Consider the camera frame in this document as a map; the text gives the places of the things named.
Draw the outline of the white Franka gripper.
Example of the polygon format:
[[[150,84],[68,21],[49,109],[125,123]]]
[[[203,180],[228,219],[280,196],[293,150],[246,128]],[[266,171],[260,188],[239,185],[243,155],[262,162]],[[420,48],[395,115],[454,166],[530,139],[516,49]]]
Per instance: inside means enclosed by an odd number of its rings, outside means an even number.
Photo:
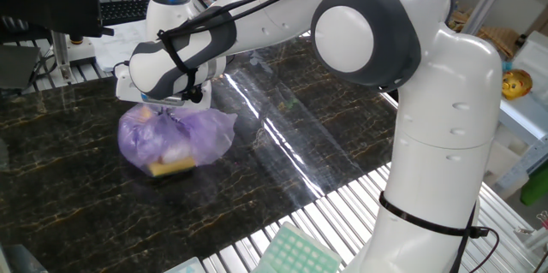
[[[116,68],[116,97],[122,101],[135,102],[142,104],[157,105],[165,107],[165,113],[169,116],[171,108],[184,108],[191,110],[207,110],[211,108],[211,82],[206,82],[194,86],[187,92],[180,92],[164,99],[154,99],[145,93],[139,91],[131,81],[128,66],[121,65]],[[158,115],[164,113],[164,108],[160,109]]]

